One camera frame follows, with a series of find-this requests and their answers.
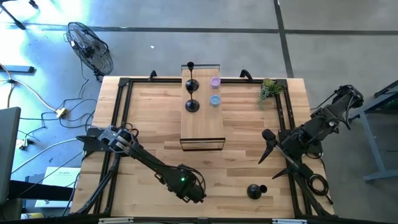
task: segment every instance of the wooden board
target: wooden board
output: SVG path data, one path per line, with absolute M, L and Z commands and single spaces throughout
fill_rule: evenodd
M 107 127 L 120 77 L 105 77 L 93 124 Z M 302 79 L 288 79 L 296 125 L 309 119 L 310 110 Z M 206 179 L 207 198 L 204 203 L 184 203 L 159 184 L 154 173 L 131 158 L 122 158 L 112 216 L 130 217 L 293 217 L 292 199 L 287 177 L 272 180 L 285 167 L 280 152 L 274 150 L 262 164 L 257 162 L 266 143 L 261 131 L 276 132 L 279 120 L 275 99 L 267 99 L 264 110 L 257 107 L 260 85 L 222 84 L 223 124 L 226 144 L 222 151 L 186 152 L 181 150 L 181 84 L 136 83 L 132 89 L 128 122 L 140 130 L 140 143 L 153 155 L 170 165 L 184 163 L 198 169 Z M 285 116 L 285 99 L 282 97 Z M 121 123 L 120 108 L 118 124 Z M 80 179 L 73 199 L 72 211 L 78 210 L 98 185 L 104 153 L 95 152 L 83 161 Z M 304 162 L 317 174 L 325 176 L 319 160 L 304 157 Z M 249 184 L 265 184 L 268 192 L 259 200 L 246 196 Z M 298 190 L 300 208 L 304 211 Z M 105 188 L 103 206 L 108 187 Z M 324 208 L 333 213 L 325 197 L 315 196 Z
M 181 101 L 181 139 L 209 139 L 224 138 L 223 111 L 221 104 L 217 107 L 210 105 L 211 95 L 220 95 L 221 90 L 210 87 L 210 79 L 218 77 L 219 70 L 214 69 L 194 69 L 192 77 L 199 82 L 199 89 L 193 92 L 192 98 L 200 104 L 198 111 L 191 113 L 185 109 L 185 103 L 191 99 L 190 94 L 185 88 L 185 83 L 190 78 L 190 71 L 182 71 L 182 101 Z M 207 150 L 222 148 L 222 143 L 216 142 L 186 142 L 184 150 Z

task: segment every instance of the gray floor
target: gray floor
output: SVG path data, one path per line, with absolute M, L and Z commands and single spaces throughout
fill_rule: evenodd
M 395 0 L 280 0 L 286 29 L 397 30 Z M 277 29 L 272 0 L 246 1 L 37 1 L 37 11 L 27 1 L 4 5 L 26 23 L 61 24 L 80 21 L 102 27 L 199 27 Z M 0 22 L 11 22 L 5 13 Z M 34 75 L 13 74 L 27 82 L 52 106 L 77 96 L 83 83 L 80 61 L 61 31 L 6 30 L 0 24 L 0 62 L 31 65 Z M 180 75 L 181 64 L 220 63 L 222 76 L 238 76 L 248 69 L 255 77 L 286 77 L 279 34 L 219 34 L 167 32 L 97 32 L 108 43 L 114 61 L 112 75 Z M 365 96 L 397 79 L 398 47 L 396 35 L 287 35 L 294 77 L 304 78 L 311 106 L 323 101 L 340 85 L 352 84 Z M 90 82 L 84 99 L 97 98 L 101 84 L 83 66 Z M 8 86 L 0 86 L 7 91 Z M 69 102 L 71 108 L 77 102 Z M 22 116 L 38 118 L 48 109 L 32 94 L 17 87 L 12 106 L 22 108 Z M 92 101 L 71 113 L 77 118 L 95 108 Z M 81 124 L 81 121 L 68 125 Z M 40 121 L 21 121 L 20 130 L 38 128 Z M 65 129 L 58 121 L 46 121 L 47 129 L 34 136 L 40 142 L 26 151 L 17 151 L 14 167 L 45 147 L 79 134 L 84 128 Z M 335 212 L 345 218 L 397 222 L 398 179 L 366 184 L 362 176 L 376 171 L 361 125 L 329 136 L 323 143 L 326 174 Z M 50 149 L 12 175 L 23 179 L 41 174 L 48 166 L 59 166 L 81 151 L 79 142 Z M 389 155 L 391 159 L 397 154 Z M 80 165 L 81 158 L 69 166 Z

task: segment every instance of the electric fan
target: electric fan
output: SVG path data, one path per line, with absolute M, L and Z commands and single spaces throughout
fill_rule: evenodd
M 66 33 L 68 42 L 80 60 L 94 71 L 97 80 L 109 75 L 113 70 L 113 61 L 108 45 L 81 22 L 70 22 Z

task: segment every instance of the white paper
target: white paper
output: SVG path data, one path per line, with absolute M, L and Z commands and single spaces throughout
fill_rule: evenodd
M 45 177 L 54 172 L 54 170 L 58 169 L 58 167 L 48 167 L 45 171 Z M 54 185 L 54 186 L 61 186 L 65 187 L 69 185 L 69 188 L 73 188 L 75 184 L 71 184 L 75 181 L 76 175 L 80 172 L 80 168 L 69 168 L 69 167 L 62 167 L 57 170 L 55 173 L 48 176 L 46 179 L 43 180 L 43 184 L 46 185 Z M 65 208 L 68 204 L 68 201 L 49 201 L 49 200 L 36 200 L 35 207 L 40 208 Z

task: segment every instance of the small plastic cup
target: small plastic cup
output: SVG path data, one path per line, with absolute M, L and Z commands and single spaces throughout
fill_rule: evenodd
M 221 97 L 219 95 L 212 95 L 210 97 L 210 105 L 211 106 L 216 107 L 216 106 L 220 105 L 220 102 L 221 102 Z
M 221 79 L 218 77 L 213 77 L 210 79 L 210 86 L 213 89 L 217 89 L 220 87 Z

